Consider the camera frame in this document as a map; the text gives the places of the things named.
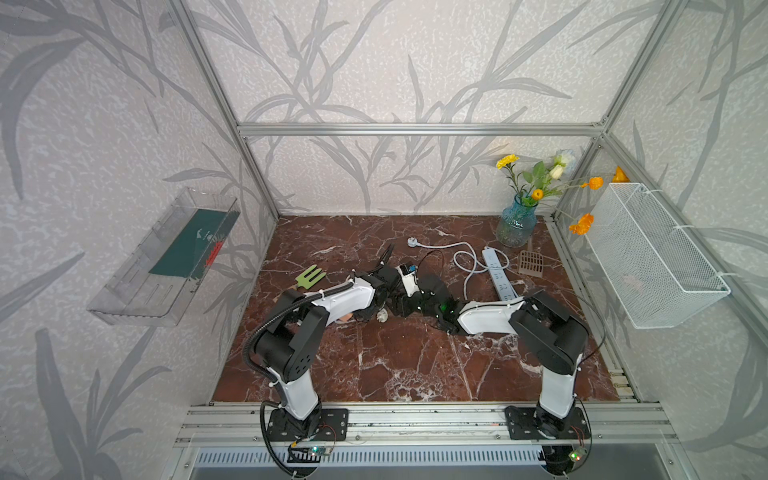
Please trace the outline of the grey white power strip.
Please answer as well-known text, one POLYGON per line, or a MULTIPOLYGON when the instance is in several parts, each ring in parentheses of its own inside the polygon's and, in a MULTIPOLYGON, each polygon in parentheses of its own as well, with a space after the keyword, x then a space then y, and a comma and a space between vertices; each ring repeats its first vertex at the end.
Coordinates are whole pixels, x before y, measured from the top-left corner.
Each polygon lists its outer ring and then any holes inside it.
POLYGON ((510 280, 507 277, 506 269, 509 266, 509 258, 502 251, 486 246, 482 250, 486 269, 491 276, 492 283, 496 289, 499 298, 502 301, 510 301, 519 297, 510 280))

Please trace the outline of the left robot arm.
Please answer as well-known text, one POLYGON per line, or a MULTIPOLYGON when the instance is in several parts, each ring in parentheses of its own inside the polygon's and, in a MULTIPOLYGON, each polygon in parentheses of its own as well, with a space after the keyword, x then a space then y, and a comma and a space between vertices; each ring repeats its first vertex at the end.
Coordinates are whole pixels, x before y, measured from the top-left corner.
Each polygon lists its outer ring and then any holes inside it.
POLYGON ((311 365, 327 326, 348 315, 372 317, 400 285, 398 271, 381 265, 325 290, 286 290, 278 297, 266 320, 245 341, 242 359, 276 389, 277 408, 292 427, 308 432, 319 422, 321 401, 311 365))

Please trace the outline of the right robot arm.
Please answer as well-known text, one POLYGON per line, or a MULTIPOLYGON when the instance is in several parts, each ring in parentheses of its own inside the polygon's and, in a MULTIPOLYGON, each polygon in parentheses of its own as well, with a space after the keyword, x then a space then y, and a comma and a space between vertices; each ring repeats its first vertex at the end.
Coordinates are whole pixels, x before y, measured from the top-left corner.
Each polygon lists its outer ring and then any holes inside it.
POLYGON ((461 336, 506 334, 518 338, 542 366, 533 422, 547 439, 562 438, 573 422, 575 380, 589 332, 580 318, 543 290, 507 301, 461 301, 435 275, 407 274, 394 283, 389 308, 397 316, 418 313, 439 329, 461 336))

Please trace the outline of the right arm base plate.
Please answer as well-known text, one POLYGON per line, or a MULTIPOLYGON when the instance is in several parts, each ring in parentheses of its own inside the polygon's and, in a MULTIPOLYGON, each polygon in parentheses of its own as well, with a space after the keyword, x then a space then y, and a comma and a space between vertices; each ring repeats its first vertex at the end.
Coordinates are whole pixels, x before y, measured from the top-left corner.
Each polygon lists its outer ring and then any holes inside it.
POLYGON ((584 441, 591 438, 591 428, 584 411, 576 406, 563 419, 539 406, 508 406, 504 409, 504 417, 511 440, 584 441))

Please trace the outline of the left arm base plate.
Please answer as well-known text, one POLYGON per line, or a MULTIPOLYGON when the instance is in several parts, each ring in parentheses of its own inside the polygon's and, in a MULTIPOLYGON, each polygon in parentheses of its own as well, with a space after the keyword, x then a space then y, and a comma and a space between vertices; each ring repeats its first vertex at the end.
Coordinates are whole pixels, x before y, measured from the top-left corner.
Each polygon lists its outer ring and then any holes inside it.
POLYGON ((343 441, 349 426, 349 410, 321 408, 313 411, 306 419, 298 420, 285 408, 278 408, 270 412, 266 426, 266 437, 270 441, 343 441))

